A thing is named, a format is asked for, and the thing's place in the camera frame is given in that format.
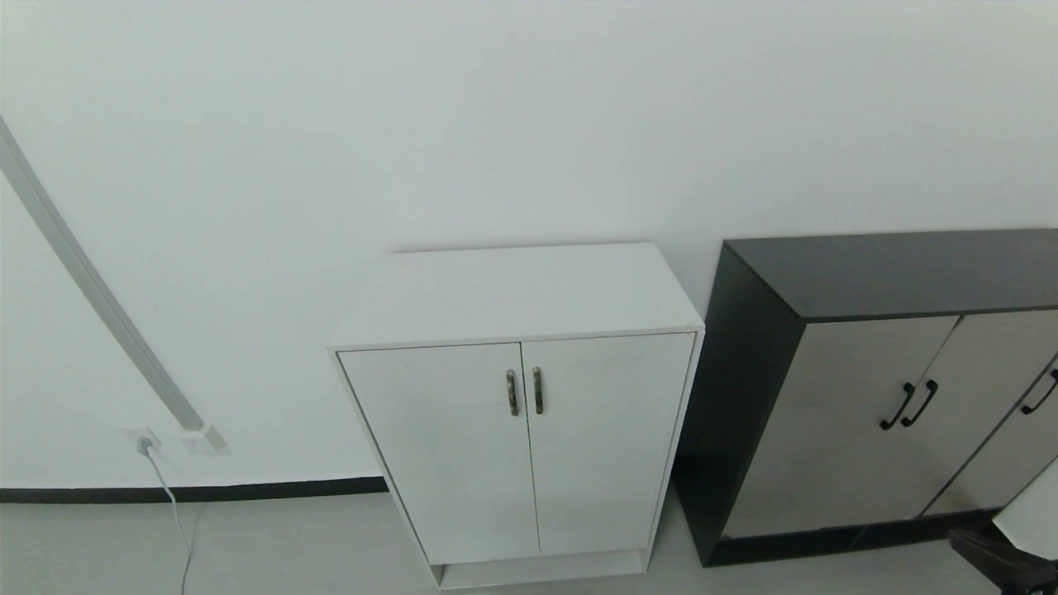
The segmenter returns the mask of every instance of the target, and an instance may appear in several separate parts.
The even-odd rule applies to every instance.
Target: cabinet handle
[[[514,371],[507,371],[507,402],[511,405],[511,415],[518,416],[518,395],[514,392]]]
[[[900,404],[900,409],[896,410],[896,415],[894,415],[892,419],[882,419],[878,422],[878,426],[887,432],[890,428],[896,426],[896,420],[904,414],[904,410],[907,409],[908,403],[911,402],[911,397],[915,396],[915,385],[911,382],[905,382],[904,392],[907,393],[908,396],[904,397],[904,402]]]
[[[1051,396],[1051,393],[1055,392],[1055,387],[1058,387],[1058,367],[1051,371],[1051,378],[1055,379],[1055,383],[1051,385],[1051,390],[1047,391],[1047,394],[1043,395],[1043,398],[1040,399],[1040,402],[1036,403],[1036,407],[1028,407],[1027,404],[1021,405],[1021,413],[1024,413],[1025,415],[1030,415],[1034,411],[1040,409],[1040,405],[1043,404],[1043,401],[1047,400],[1047,397]]]
[[[927,407],[929,407],[929,402],[933,400],[933,395],[936,394],[936,390],[940,389],[941,385],[933,380],[927,380],[926,387],[929,389],[929,394],[926,395],[926,402],[923,403],[923,407],[918,410],[918,413],[916,413],[915,416],[912,417],[911,419],[908,419],[907,417],[900,419],[900,425],[904,426],[905,428],[910,428],[912,423],[918,421],[918,416],[922,415],[924,411],[926,411]]]
[[[540,368],[532,368],[532,392],[536,398],[536,415],[544,413],[544,383],[540,379]]]

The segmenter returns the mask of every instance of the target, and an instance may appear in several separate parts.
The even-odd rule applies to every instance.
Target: gray floor
[[[188,595],[435,594],[388,494],[181,505],[195,559]],[[176,594],[184,551],[167,505],[3,505],[0,591]],[[933,542],[701,569],[670,498],[645,575],[491,589],[512,594],[998,593]]]

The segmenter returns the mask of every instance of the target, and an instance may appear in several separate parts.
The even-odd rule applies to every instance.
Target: cable
[[[184,563],[184,577],[180,580],[180,595],[184,595],[184,590],[187,588],[187,571],[191,567],[191,546],[187,542],[187,536],[184,535],[183,525],[180,524],[180,512],[177,511],[177,497],[172,495],[172,491],[169,489],[168,484],[165,483],[165,479],[162,477],[162,472],[158,470],[158,465],[150,455],[150,450],[148,450],[152,446],[154,446],[154,443],[150,438],[141,437],[140,441],[136,443],[135,449],[150,462],[150,466],[154,468],[154,474],[158,475],[158,481],[162,483],[162,489],[165,490],[165,494],[169,497],[169,502],[172,503],[172,517],[177,520],[177,528],[180,529],[180,539],[184,540],[184,549],[187,551],[187,562]]]

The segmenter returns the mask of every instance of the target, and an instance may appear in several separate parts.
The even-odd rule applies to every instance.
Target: cabinet door
[[[964,463],[1021,402],[928,515],[1004,506],[1058,455],[1058,397],[1052,394],[1028,415],[1021,410],[1038,404],[1058,383],[1051,376],[1055,368],[1044,369],[1058,350],[1058,311],[967,317],[952,342],[951,356],[945,345],[926,375],[938,385],[934,402],[909,429],[931,453],[931,464]]]
[[[517,343],[340,357],[431,564],[540,555]]]
[[[544,555],[650,541],[694,333],[522,344]]]
[[[897,422],[956,317],[809,324],[724,534],[815,530],[918,515],[951,475],[907,473]]]

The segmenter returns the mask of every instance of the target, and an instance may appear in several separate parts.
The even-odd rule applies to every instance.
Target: wall socket
[[[187,451],[194,454],[226,454],[227,445],[220,437],[220,432],[207,423],[198,432],[184,432],[180,434],[180,441],[184,443]]]
[[[150,431],[150,428],[122,428],[122,433],[132,443],[133,447],[140,446],[140,438],[150,438],[153,448],[162,448],[162,440]]]

